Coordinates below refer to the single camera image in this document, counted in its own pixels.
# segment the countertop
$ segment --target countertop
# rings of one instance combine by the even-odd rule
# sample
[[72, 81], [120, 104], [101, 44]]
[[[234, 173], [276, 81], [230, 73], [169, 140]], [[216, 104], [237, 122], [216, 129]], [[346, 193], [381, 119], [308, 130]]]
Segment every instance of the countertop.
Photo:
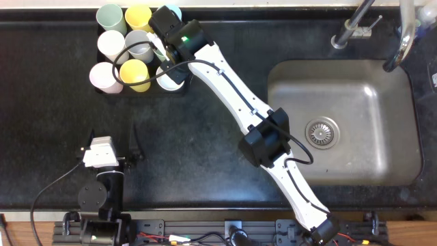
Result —
[[[184, 10], [197, 18], [248, 87], [267, 101], [267, 76], [290, 59], [386, 59], [397, 48], [397, 9], [383, 13], [369, 40], [343, 51], [329, 40], [348, 9]], [[27, 210], [36, 194], [76, 164], [93, 128], [127, 148], [135, 123], [146, 158], [126, 171], [126, 210], [179, 208], [291, 209], [262, 169], [238, 150], [238, 125], [220, 100], [194, 80], [180, 98], [108, 99], [88, 79], [96, 63], [94, 10], [8, 11], [0, 18], [0, 209]], [[410, 75], [423, 171], [409, 186], [316, 186], [332, 210], [437, 207], [437, 31], [412, 48]], [[94, 180], [81, 168], [49, 189], [37, 208], [75, 210], [79, 189]]]

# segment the stainless steel sink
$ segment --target stainless steel sink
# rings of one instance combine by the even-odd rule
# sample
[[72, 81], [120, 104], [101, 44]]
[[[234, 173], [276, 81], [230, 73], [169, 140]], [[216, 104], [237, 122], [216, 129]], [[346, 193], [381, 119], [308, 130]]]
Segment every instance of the stainless steel sink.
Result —
[[311, 185], [408, 185], [419, 175], [410, 81], [383, 63], [285, 61], [270, 72], [268, 104], [287, 112], [291, 134], [313, 154], [314, 164], [299, 165]]

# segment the chrome faucet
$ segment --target chrome faucet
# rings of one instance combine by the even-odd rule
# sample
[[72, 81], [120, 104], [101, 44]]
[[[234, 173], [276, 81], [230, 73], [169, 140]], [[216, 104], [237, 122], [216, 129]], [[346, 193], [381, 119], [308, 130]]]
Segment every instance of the chrome faucet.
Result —
[[[372, 24], [371, 27], [359, 27], [358, 24], [363, 18], [364, 14], [369, 10], [375, 0], [364, 0], [358, 9], [355, 11], [351, 19], [344, 23], [340, 34], [331, 38], [331, 44], [336, 49], [344, 49], [348, 45], [350, 38], [370, 38], [371, 28], [381, 19]], [[402, 34], [401, 42], [396, 53], [388, 59], [383, 68], [386, 72], [393, 71], [405, 59], [411, 49], [416, 32], [416, 14], [414, 13], [413, 0], [399, 0], [399, 7], [401, 9], [402, 18]]]

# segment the sink drain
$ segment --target sink drain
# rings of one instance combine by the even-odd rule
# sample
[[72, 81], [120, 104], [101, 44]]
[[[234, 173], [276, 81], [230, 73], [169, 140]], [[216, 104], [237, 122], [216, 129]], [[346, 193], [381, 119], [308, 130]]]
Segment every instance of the sink drain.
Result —
[[327, 117], [319, 117], [310, 121], [305, 132], [308, 142], [321, 150], [334, 146], [340, 136], [337, 124]]

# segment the wooden surface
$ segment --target wooden surface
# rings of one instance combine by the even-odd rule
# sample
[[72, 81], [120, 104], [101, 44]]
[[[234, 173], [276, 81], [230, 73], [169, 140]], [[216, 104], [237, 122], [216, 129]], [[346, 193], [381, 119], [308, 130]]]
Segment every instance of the wooden surface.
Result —
[[[54, 226], [53, 222], [36, 223], [36, 230], [43, 245], [51, 245]], [[390, 221], [387, 226], [389, 227], [390, 242], [394, 245], [437, 245], [437, 222]], [[36, 245], [29, 222], [9, 222], [8, 231], [15, 246]], [[1, 235], [3, 245], [8, 246], [3, 231]]]

